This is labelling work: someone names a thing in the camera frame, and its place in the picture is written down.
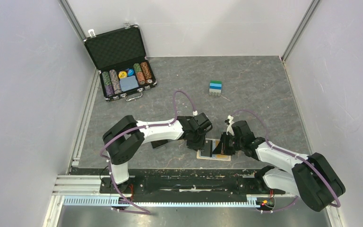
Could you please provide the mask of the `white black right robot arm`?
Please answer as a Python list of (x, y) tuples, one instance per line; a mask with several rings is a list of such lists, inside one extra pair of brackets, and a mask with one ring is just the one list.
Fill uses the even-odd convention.
[(268, 163), (255, 174), (254, 187), (260, 193), (278, 189), (293, 194), (313, 211), (320, 212), (328, 205), (337, 205), (337, 199), (346, 187), (330, 163), (320, 153), (300, 154), (256, 137), (246, 121), (225, 121), (215, 152), (234, 155), (242, 151), (245, 156)]

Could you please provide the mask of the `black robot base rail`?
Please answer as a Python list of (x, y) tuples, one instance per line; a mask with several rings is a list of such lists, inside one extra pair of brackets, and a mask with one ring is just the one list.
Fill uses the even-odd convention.
[(119, 190), (133, 202), (243, 202), (246, 195), (284, 194), (255, 178), (255, 169), (130, 169)]

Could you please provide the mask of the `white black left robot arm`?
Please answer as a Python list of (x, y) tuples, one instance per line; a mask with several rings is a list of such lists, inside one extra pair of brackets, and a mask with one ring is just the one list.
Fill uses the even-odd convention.
[(206, 134), (212, 128), (204, 113), (158, 122), (137, 121), (131, 115), (123, 117), (102, 137), (104, 148), (100, 155), (109, 163), (111, 186), (120, 193), (128, 190), (128, 162), (143, 144), (184, 140), (189, 149), (198, 151), (204, 147)]

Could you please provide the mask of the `black VIP credit card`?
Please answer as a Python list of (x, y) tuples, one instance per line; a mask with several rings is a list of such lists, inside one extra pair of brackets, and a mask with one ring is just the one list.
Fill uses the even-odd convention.
[(212, 157), (212, 153), (213, 153), (212, 145), (213, 145), (212, 140), (205, 140), (204, 147), (200, 151), (200, 155), (202, 157)]

